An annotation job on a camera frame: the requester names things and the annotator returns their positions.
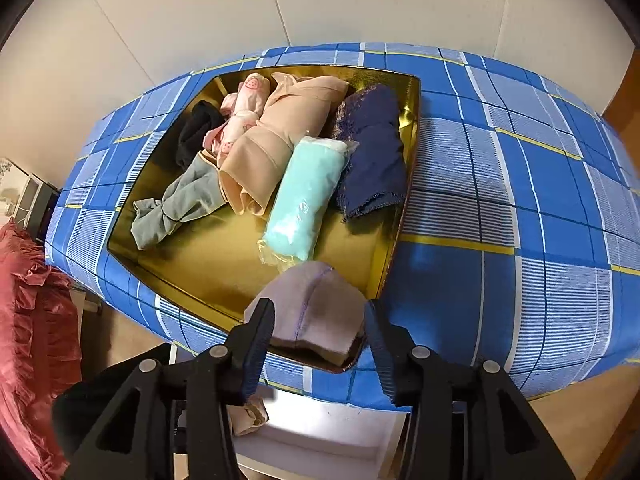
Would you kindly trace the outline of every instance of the light blue towel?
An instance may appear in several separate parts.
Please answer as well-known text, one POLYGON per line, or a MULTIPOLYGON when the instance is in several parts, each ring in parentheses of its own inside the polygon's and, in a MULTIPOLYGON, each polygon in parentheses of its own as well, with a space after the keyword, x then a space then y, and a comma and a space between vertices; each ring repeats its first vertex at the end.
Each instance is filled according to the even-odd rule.
POLYGON ((258 242, 264 263, 284 270, 312 256, 322 216, 348 156, 348 146, 341 140, 300 140, 258 242))

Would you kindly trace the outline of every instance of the red pillow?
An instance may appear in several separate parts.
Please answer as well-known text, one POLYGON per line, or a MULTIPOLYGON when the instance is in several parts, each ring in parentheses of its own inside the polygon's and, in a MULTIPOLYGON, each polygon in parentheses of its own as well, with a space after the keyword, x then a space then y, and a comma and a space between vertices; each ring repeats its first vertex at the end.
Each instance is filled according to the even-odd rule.
POLYGON ((78 311, 70 278, 13 220, 0 228, 0 428, 37 478, 58 480, 67 463, 51 403, 81 380, 78 311))

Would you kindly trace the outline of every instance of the clothing item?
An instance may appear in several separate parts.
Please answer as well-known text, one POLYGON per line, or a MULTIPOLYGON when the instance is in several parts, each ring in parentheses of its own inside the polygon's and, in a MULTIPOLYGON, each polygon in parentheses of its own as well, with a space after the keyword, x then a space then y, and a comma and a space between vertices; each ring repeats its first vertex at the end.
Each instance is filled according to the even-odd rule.
POLYGON ((13 219, 0 228, 0 433, 38 480, 58 480, 67 466, 51 405, 81 379, 70 284, 13 219))
POLYGON ((324 262, 303 262, 272 280, 246 308, 244 322, 260 298, 275 307, 274 346, 310 349, 340 366, 362 331, 365 297, 324 262))
POLYGON ((350 95, 338 107, 332 137, 359 142, 334 195, 346 221, 404 203, 407 175, 398 112, 396 94, 383 84, 350 95))
POLYGON ((282 178, 260 247, 263 263, 287 269, 308 260, 348 160, 341 140, 303 137, 282 178))
POLYGON ((136 218, 131 234, 138 248, 145 250, 161 242, 181 224, 213 213, 225 203, 218 168, 199 152, 187 171, 169 185, 162 200, 144 198, 133 203, 136 218))
POLYGON ((220 167, 220 184, 236 214, 263 215, 293 148, 317 137, 327 115, 344 99, 348 83, 330 75, 300 78, 275 72, 278 86, 262 117, 241 136, 220 167))
POLYGON ((203 143, 206 150, 217 156, 218 167, 222 165, 236 140, 260 118, 270 91, 269 80, 253 73, 240 83, 235 96, 229 94, 222 101, 225 112, 233 103, 231 117, 222 128, 208 132, 203 143))
POLYGON ((222 104, 220 105, 220 113, 225 117, 229 117, 234 112, 234 107, 236 106, 236 99, 238 98, 238 92, 233 92, 231 94, 225 95, 225 98, 222 99, 222 104))
POLYGON ((218 109, 207 101, 198 101, 178 136, 175 163, 186 170, 202 149, 205 134, 225 123, 218 109))
MULTIPOLYGON (((167 365, 170 353, 171 345, 161 344, 143 354, 105 368, 94 378, 74 384, 53 402, 51 410, 53 431, 67 460, 71 460, 89 430, 132 371, 144 359, 156 359, 160 364, 167 365)), ((130 424, 129 428, 122 428, 122 433, 126 434, 133 431, 137 406, 125 403, 123 409, 130 410, 120 419, 122 424, 130 424)), ((120 440, 114 438, 113 442, 107 442, 106 445, 109 449, 117 450, 120 440)))
POLYGON ((251 396, 244 406, 227 406, 226 414, 233 436, 259 430, 269 421, 269 414, 261 397, 251 396))

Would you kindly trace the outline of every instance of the metal tray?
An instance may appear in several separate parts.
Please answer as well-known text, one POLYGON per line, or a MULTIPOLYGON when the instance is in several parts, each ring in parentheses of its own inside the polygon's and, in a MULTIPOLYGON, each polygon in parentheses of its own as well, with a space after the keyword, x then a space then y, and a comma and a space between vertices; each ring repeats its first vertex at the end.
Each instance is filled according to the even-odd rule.
MULTIPOLYGON (((263 265, 257 241, 267 217, 236 216, 229 205, 211 215, 184 224, 151 250, 139 251, 130 233, 135 217, 133 202, 161 198, 164 190, 181 173, 174 162, 178 133, 193 105, 204 99, 220 106, 228 92, 252 72, 269 77, 273 72, 297 76, 334 75, 350 83, 348 94, 373 83, 393 88, 400 105, 400 136, 404 160, 413 167, 420 103, 420 81, 406 74, 345 66, 278 66, 231 72, 213 78, 196 95, 160 140, 127 201, 118 215, 108 240, 108 251, 137 279, 166 300, 194 316, 222 329, 242 322, 247 305, 278 275, 275 267, 263 265)), ((271 87, 275 82, 271 78, 271 87)), ((314 259, 335 267, 368 298, 378 297, 398 238, 403 208, 384 208, 365 217, 342 223, 339 211, 327 210, 322 220, 314 259)), ((336 367, 309 351, 271 347, 270 351, 303 364, 331 372, 350 368, 364 342, 357 340, 350 357, 336 367)))

